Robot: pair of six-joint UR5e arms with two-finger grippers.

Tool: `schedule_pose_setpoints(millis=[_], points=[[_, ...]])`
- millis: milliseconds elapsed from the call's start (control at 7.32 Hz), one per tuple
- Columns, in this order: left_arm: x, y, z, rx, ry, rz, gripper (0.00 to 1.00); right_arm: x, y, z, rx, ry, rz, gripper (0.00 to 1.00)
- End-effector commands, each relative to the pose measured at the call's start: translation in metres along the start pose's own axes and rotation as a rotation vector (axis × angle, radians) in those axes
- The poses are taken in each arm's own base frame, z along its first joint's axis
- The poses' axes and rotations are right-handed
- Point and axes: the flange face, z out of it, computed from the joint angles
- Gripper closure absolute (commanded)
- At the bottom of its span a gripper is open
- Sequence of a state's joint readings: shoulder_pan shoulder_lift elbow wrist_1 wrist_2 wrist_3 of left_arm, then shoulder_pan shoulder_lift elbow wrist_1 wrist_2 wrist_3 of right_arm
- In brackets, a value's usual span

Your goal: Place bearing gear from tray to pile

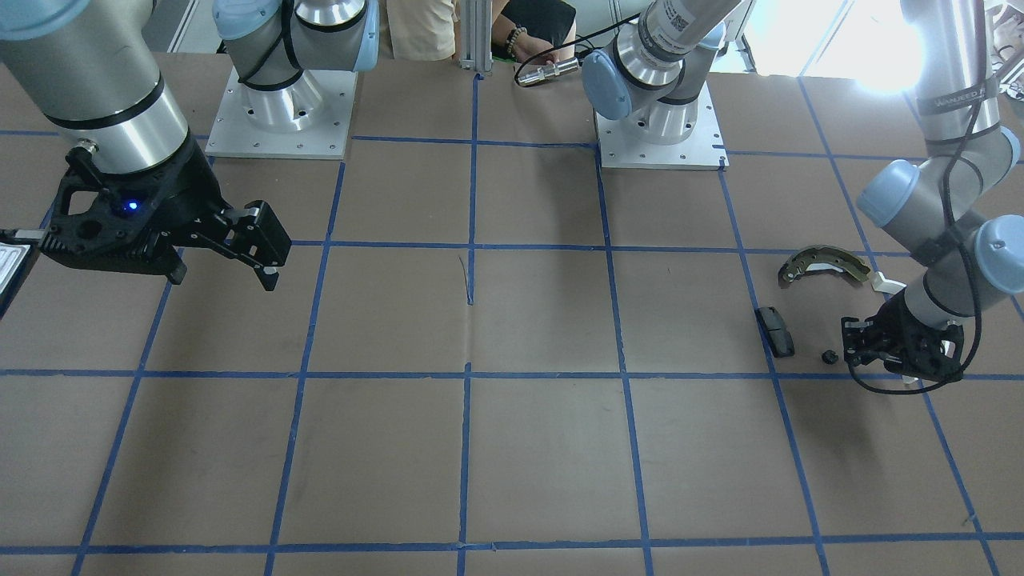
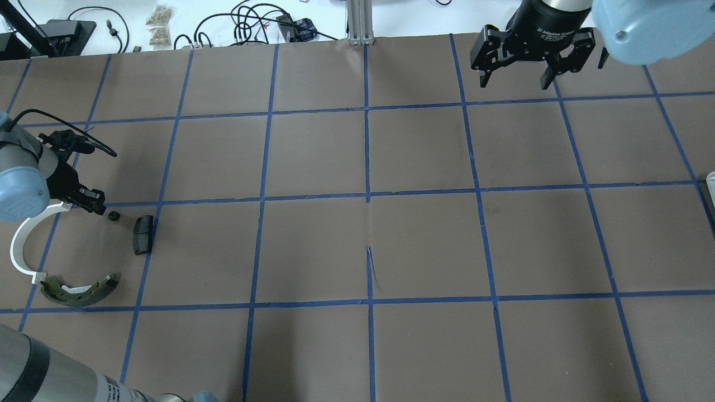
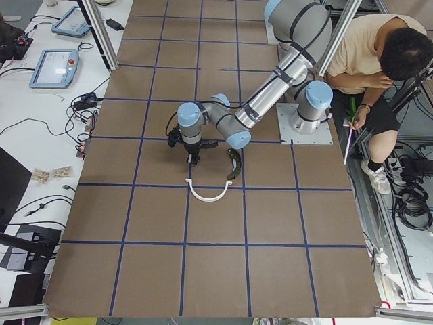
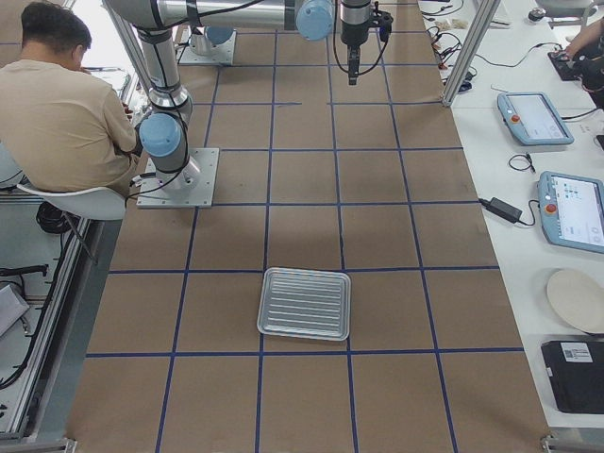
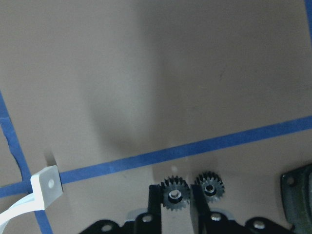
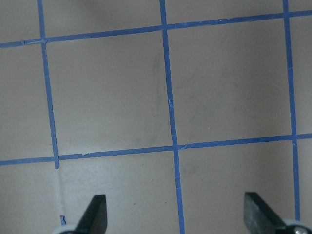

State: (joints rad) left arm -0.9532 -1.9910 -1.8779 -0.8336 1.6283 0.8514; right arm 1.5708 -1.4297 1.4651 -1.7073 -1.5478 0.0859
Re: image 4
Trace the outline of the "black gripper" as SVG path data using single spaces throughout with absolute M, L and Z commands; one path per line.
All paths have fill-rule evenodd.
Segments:
M 361 46 L 368 39 L 368 22 L 352 25 L 342 22 L 341 41 L 347 49 L 348 85 L 357 85 L 360 73 Z

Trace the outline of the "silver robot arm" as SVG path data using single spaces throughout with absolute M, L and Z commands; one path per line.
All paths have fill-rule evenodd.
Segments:
M 361 46 L 370 30 L 378 29 L 383 42 L 392 32 L 392 16 L 379 10 L 377 1 L 109 1 L 108 6 L 137 30 L 153 108 L 176 113 L 193 105 L 177 69 L 172 29 L 178 25 L 296 30 L 309 41 L 340 31 L 347 49 L 347 64 L 340 69 L 351 86 L 364 74 Z

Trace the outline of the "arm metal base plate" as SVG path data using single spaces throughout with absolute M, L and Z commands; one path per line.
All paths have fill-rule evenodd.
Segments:
M 230 66 L 233 63 L 236 31 L 220 26 L 191 27 L 177 63 L 191 66 Z
M 150 157 L 137 197 L 139 209 L 210 208 L 219 161 L 218 148 L 189 148 L 189 162 L 178 176 L 160 172 Z

